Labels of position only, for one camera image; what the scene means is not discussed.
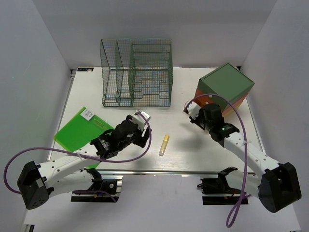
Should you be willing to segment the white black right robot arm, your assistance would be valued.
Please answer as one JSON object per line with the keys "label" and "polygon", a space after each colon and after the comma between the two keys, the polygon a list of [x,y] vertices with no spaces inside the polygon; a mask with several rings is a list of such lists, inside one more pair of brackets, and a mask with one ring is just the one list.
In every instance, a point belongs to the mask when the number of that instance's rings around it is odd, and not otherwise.
{"label": "white black right robot arm", "polygon": [[185,112],[191,123],[208,131],[215,142],[247,162],[255,176],[246,178],[244,191],[258,198],[269,212],[276,213],[301,199],[296,168],[289,162],[280,163],[248,143],[237,127],[225,122],[219,105],[211,103],[201,108],[192,102]]}

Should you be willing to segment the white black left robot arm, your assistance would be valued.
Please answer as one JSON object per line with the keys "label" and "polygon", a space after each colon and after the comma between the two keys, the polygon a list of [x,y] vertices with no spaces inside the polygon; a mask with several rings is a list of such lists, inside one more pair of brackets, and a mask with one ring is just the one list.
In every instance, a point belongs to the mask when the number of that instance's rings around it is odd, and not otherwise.
{"label": "white black left robot arm", "polygon": [[116,184],[104,180],[92,165],[113,162],[112,158],[130,144],[149,148],[150,119],[148,113],[137,111],[75,152],[49,162],[25,164],[17,186],[26,209],[38,208],[49,198],[67,192],[114,195]]}

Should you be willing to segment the green plastic folder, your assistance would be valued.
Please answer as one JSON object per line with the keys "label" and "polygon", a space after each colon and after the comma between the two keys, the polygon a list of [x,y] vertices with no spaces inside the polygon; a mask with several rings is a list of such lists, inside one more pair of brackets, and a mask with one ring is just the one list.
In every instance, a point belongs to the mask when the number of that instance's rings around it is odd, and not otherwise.
{"label": "green plastic folder", "polygon": [[75,152],[113,127],[86,107],[65,124],[54,140],[65,150]]}

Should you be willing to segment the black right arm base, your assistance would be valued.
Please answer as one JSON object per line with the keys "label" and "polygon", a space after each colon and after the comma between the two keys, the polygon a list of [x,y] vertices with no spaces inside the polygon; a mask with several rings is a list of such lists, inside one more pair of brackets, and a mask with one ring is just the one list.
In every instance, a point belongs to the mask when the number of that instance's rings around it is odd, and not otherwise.
{"label": "black right arm base", "polygon": [[202,192],[203,205],[234,205],[240,197],[240,188],[231,188],[226,180],[230,173],[238,169],[228,167],[220,171],[216,178],[202,178],[197,188]]}

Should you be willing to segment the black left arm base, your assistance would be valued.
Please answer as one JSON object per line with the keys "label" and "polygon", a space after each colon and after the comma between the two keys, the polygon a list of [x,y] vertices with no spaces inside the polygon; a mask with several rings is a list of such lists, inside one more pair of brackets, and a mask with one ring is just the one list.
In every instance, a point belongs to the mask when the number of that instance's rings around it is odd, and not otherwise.
{"label": "black left arm base", "polygon": [[120,196],[121,180],[114,177],[102,177],[96,169],[86,169],[91,176],[91,185],[74,191],[71,202],[116,203]]}

